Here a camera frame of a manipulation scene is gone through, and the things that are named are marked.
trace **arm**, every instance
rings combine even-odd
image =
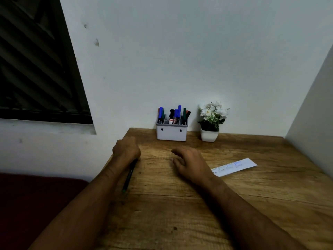
[[[179,147],[172,152],[184,159],[184,163],[172,159],[179,173],[202,187],[219,204],[242,249],[306,249],[215,176],[199,151]]]
[[[118,140],[107,166],[51,221],[29,250],[90,249],[103,225],[121,173],[139,157],[134,137]]]

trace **table top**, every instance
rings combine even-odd
[[[219,134],[214,143],[188,132],[186,142],[128,130],[141,149],[128,190],[119,181],[95,249],[233,249],[217,216],[172,166],[171,149],[201,151],[210,168],[250,158],[258,166],[223,176],[242,198],[309,249],[333,249],[333,181],[282,137]]]

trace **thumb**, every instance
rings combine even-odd
[[[176,166],[178,172],[180,172],[181,174],[183,173],[184,165],[181,164],[181,162],[179,161],[179,159],[177,158],[171,158],[172,162],[174,163],[174,165]]]

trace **person's left hand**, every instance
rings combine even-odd
[[[113,158],[121,158],[124,163],[129,164],[141,155],[140,148],[135,137],[123,137],[119,139],[112,149]]]

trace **wooden desk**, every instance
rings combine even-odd
[[[96,249],[232,249],[229,236],[169,159],[179,145],[199,149],[211,168],[250,158],[257,167],[223,177],[246,201],[309,249],[333,249],[333,182],[281,137],[220,134],[215,143],[188,132],[186,142],[129,129],[141,148],[127,193],[119,182]]]

